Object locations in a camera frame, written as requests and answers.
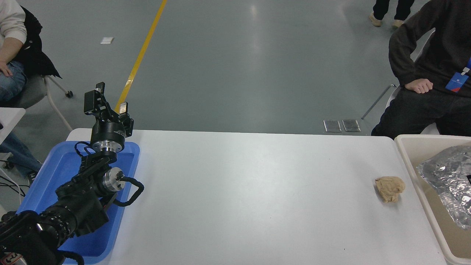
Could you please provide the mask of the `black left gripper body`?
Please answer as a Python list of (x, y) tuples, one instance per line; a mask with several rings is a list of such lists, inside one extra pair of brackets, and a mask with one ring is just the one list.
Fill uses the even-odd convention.
[(91, 144), (111, 141), (124, 145), (125, 127), (121, 123), (98, 120), (92, 127)]

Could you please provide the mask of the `badge-wearing person's hand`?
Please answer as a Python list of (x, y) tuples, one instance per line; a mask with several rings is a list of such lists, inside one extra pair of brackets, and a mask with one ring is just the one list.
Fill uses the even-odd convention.
[(422, 94), (433, 89), (433, 83), (429, 79), (421, 78), (405, 85), (405, 89)]

